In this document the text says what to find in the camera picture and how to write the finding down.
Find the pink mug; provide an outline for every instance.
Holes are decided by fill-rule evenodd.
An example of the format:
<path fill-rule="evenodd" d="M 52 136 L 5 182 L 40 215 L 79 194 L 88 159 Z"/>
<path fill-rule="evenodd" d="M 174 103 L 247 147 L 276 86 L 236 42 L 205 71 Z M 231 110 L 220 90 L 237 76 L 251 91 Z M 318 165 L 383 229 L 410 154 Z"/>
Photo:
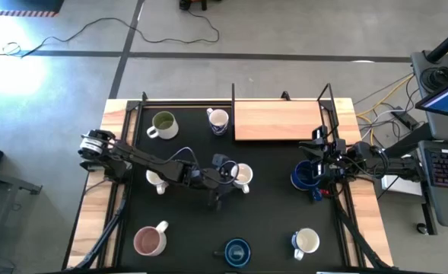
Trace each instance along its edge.
<path fill-rule="evenodd" d="M 157 256 L 166 247 L 168 222 L 162 221 L 156 228 L 143 227 L 134 236 L 134 249 L 142 256 Z"/>

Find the white mug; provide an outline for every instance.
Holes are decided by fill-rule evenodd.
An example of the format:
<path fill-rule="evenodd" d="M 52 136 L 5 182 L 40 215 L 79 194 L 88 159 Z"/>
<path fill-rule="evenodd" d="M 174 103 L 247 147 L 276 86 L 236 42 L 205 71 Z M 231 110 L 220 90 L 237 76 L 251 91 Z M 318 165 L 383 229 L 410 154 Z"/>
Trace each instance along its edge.
<path fill-rule="evenodd" d="M 293 234 L 291 244 L 294 247 L 294 259 L 301 260 L 305 253 L 313 253 L 320 245 L 318 234 L 311 228 L 301 228 Z"/>
<path fill-rule="evenodd" d="M 169 186 L 169 183 L 161 179 L 155 172 L 151 170 L 146 171 L 146 180 L 156 187 L 157 194 L 163 195 L 164 190 Z"/>
<path fill-rule="evenodd" d="M 236 180 L 233 182 L 234 186 L 240 188 L 245 194 L 249 193 L 249 183 L 253 179 L 253 169 L 247 164 L 238 164 L 239 173 Z M 230 175 L 235 177 L 237 173 L 237 167 L 234 166 L 230 170 Z"/>
<path fill-rule="evenodd" d="M 178 123 L 169 111 L 160 111 L 153 117 L 153 126 L 146 132 L 149 138 L 171 139 L 178 133 Z"/>
<path fill-rule="evenodd" d="M 157 256 L 166 247 L 168 222 L 162 221 L 156 228 L 143 227 L 134 236 L 134 249 L 142 256 Z"/>
<path fill-rule="evenodd" d="M 229 114 L 227 114 L 225 110 L 213 110 L 208 108 L 207 116 L 211 131 L 214 132 L 215 135 L 223 135 L 227 131 Z"/>

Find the black table surface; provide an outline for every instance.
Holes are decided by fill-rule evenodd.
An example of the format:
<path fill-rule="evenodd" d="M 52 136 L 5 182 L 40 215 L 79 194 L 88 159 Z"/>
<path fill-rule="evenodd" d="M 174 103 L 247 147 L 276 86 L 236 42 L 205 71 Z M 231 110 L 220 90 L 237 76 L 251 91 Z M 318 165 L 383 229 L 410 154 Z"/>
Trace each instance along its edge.
<path fill-rule="evenodd" d="M 162 110 L 176 117 L 178 135 L 171 140 L 150 139 L 146 130 Z M 165 194 L 158 195 L 145 179 L 146 170 L 135 167 L 121 266 L 145 272 L 236 271 L 223 258 L 213 256 L 233 237 L 244 238 L 252 250 L 249 264 L 240 271 L 316 272 L 342 265 L 332 200 L 311 202 L 308 193 L 291 185 L 291 171 L 304 159 L 297 142 L 235 142 L 230 126 L 225 135 L 213 135 L 205 108 L 146 109 L 139 127 L 137 148 L 161 159 L 189 146 L 202 168 L 212 167 L 212 157 L 219 153 L 248 164 L 254 176 L 248 194 L 235 189 L 223 198 L 221 210 L 213 212 L 206 207 L 207 191 L 169 186 Z M 180 158 L 191 160 L 188 152 Z M 137 254 L 132 243 L 135 233 L 161 221 L 169 223 L 166 249 L 159 256 Z M 315 230 L 320 246 L 297 261 L 291 236 L 300 228 Z"/>

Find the power strip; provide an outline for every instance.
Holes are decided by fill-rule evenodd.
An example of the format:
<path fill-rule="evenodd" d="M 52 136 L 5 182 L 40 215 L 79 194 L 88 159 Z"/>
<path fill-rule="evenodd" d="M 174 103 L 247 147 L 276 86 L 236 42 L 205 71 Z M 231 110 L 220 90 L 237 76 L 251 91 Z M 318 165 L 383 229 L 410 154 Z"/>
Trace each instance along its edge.
<path fill-rule="evenodd" d="M 403 110 L 401 107 L 395 107 L 395 110 Z M 413 118 L 411 115 L 404 112 L 393 112 L 391 113 L 396 119 L 401 122 L 401 124 L 405 125 L 409 130 L 413 131 L 418 127 L 418 121 Z"/>

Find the concrete floor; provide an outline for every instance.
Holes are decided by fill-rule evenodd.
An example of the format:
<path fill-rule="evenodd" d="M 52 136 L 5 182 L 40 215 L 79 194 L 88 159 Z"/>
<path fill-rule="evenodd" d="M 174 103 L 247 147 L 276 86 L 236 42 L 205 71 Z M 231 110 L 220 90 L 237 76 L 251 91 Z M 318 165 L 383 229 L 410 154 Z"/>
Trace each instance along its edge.
<path fill-rule="evenodd" d="M 136 2 L 66 0 L 56 18 L 0 17 L 0 51 L 11 41 L 31 49 L 50 35 L 69 37 L 101 17 L 129 23 L 138 14 Z M 192 10 L 221 31 L 220 42 L 150 44 L 136 35 L 131 51 L 407 57 L 448 35 L 448 0 L 223 0 L 210 1 L 204 13 L 198 4 Z M 139 18 L 148 39 L 215 37 L 204 20 L 179 11 L 174 0 L 146 0 Z M 70 43 L 43 50 L 122 51 L 127 33 L 121 24 L 102 22 Z M 44 185 L 39 196 L 19 197 L 23 207 L 3 229 L 0 256 L 16 263 L 18 273 L 62 265 L 87 176 L 78 166 L 80 134 L 100 125 L 118 64 L 111 57 L 0 56 L 0 149 L 6 154 L 0 169 Z M 231 83 L 238 97 L 277 97 L 284 90 L 316 97 L 330 82 L 337 97 L 357 101 L 409 72 L 408 63 L 129 58 L 117 97 L 139 98 L 142 91 L 151 98 L 229 97 Z M 356 110 L 368 109 L 389 90 Z M 387 102 L 404 107 L 406 98 L 402 89 Z M 421 111 L 411 113 L 425 119 Z M 390 126 L 376 132 L 383 145 L 394 143 Z M 439 226 L 434 237 L 417 234 L 420 205 L 395 194 L 385 195 L 380 209 L 398 267 L 448 272 L 448 228 Z"/>

